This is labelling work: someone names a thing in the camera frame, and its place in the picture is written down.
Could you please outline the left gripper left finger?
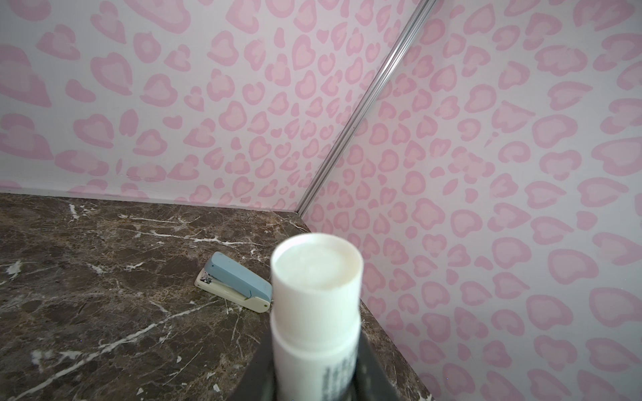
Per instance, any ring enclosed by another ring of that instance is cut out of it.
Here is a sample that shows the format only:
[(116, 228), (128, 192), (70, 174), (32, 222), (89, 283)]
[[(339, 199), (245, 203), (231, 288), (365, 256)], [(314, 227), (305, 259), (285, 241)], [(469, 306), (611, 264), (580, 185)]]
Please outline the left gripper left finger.
[(272, 401), (275, 399), (273, 339), (265, 335), (228, 401)]

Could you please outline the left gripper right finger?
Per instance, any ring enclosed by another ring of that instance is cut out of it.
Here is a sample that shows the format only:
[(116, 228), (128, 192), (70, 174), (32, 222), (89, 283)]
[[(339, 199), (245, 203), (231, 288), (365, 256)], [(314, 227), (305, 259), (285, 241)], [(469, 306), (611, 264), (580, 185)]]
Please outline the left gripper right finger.
[(369, 340), (359, 337), (353, 377), (353, 399), (358, 401), (398, 401), (399, 396), (376, 358)]

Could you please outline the white glue stick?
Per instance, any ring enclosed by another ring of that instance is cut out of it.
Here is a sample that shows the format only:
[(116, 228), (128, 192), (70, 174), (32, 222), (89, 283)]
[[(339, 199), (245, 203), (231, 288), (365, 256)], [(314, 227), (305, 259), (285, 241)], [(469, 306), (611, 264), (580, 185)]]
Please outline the white glue stick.
[(329, 234), (289, 238), (272, 253), (270, 326), (279, 400), (341, 400), (354, 376), (364, 260)]

